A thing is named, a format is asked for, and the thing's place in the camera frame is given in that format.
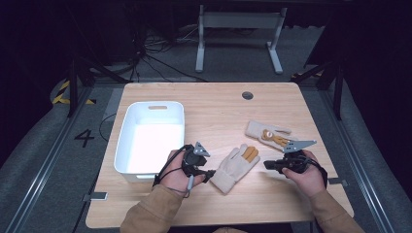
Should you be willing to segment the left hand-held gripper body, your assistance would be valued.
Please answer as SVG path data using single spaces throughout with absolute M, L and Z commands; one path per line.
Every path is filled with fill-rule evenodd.
M 187 177 L 203 175 L 203 170 L 199 170 L 199 166 L 204 166 L 209 157 L 209 152 L 204 147 L 196 142 L 195 145 L 189 145 L 184 153 L 182 161 L 182 169 Z

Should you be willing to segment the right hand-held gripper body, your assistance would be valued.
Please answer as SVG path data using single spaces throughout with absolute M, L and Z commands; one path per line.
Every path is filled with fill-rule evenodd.
M 314 162 L 303 153 L 303 149 L 315 145 L 316 140 L 309 141 L 288 141 L 283 148 L 286 166 L 296 173 L 302 174 L 310 164 Z

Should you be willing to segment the beige glove with orange fingers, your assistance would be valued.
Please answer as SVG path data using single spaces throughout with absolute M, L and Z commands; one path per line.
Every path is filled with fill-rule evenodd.
M 210 182 L 223 194 L 228 194 L 259 161 L 258 150 L 242 144 L 239 148 L 233 149 L 221 162 Z

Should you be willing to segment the beige glove with bear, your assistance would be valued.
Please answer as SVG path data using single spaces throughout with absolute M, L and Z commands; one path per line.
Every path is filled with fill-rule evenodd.
M 250 120 L 245 134 L 277 150 L 282 150 L 288 141 L 293 141 L 292 131 L 276 125 L 269 125 Z

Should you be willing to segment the white plastic bin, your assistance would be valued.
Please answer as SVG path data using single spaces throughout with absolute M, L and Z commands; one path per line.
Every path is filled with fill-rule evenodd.
M 171 150 L 185 140 L 184 106 L 174 101 L 135 102 L 120 129 L 115 170 L 128 182 L 152 182 Z

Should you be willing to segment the person's right hand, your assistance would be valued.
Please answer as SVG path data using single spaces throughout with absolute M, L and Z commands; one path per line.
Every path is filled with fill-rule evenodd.
M 302 174 L 288 168 L 283 168 L 282 172 L 288 179 L 294 181 L 300 191 L 308 198 L 326 190 L 322 173 L 316 165 L 310 164 Z

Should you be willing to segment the person's left hand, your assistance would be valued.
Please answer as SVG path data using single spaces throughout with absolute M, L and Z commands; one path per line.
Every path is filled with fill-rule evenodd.
M 188 185 L 191 183 L 192 187 L 201 184 L 204 180 L 204 175 L 195 176 L 192 180 L 186 176 L 181 169 L 184 152 L 172 150 L 168 156 L 171 159 L 169 165 L 162 173 L 160 184 L 171 189 L 178 195 L 185 197 L 188 195 Z

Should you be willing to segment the person's tan clothing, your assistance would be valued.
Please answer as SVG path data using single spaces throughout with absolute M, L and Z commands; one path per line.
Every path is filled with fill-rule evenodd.
M 216 229 L 215 231 L 213 231 L 212 233 L 248 233 L 248 232 L 240 230 L 240 229 L 236 229 L 233 227 L 220 227 Z

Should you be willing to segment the black metal stand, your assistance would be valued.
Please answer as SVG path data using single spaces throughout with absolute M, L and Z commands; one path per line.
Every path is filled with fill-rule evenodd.
M 344 82 L 344 66 L 341 61 L 329 61 L 322 65 L 302 73 L 295 73 L 291 77 L 292 83 L 301 83 L 304 80 L 314 77 L 320 73 L 320 79 L 316 83 L 318 90 L 328 90 L 330 85 L 334 83 L 332 109 L 335 117 L 341 119 L 341 99 Z
M 85 57 L 76 56 L 71 64 L 69 71 L 69 113 L 68 117 L 72 117 L 76 112 L 80 103 L 78 95 L 78 81 L 81 81 L 83 86 L 92 87 L 95 83 L 95 78 L 90 69 L 97 70 L 104 76 L 109 77 L 117 83 L 129 83 L 128 80 L 108 70 L 103 65 L 97 64 Z

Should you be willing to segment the black and yellow tape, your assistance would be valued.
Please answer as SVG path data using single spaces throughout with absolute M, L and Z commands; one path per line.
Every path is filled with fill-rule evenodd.
M 67 90 L 67 88 L 69 87 L 70 82 L 69 81 L 64 81 L 63 84 L 61 85 L 61 87 L 59 88 L 58 92 L 56 93 L 55 97 L 52 99 L 52 103 L 53 104 L 69 104 L 70 103 L 70 99 L 69 98 L 64 98 L 63 95 L 65 93 L 65 91 Z

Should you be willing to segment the white metal stand frame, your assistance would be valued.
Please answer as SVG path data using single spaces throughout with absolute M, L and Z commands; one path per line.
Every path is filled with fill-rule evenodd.
M 276 74 L 283 73 L 278 53 L 276 51 L 280 34 L 287 15 L 287 8 L 281 8 L 275 13 L 235 13 L 235 12 L 208 12 L 203 5 L 199 6 L 198 16 L 198 47 L 195 61 L 195 71 L 201 73 L 204 67 L 205 56 L 205 28 L 249 28 L 272 29 L 273 39 L 266 43 L 272 65 Z

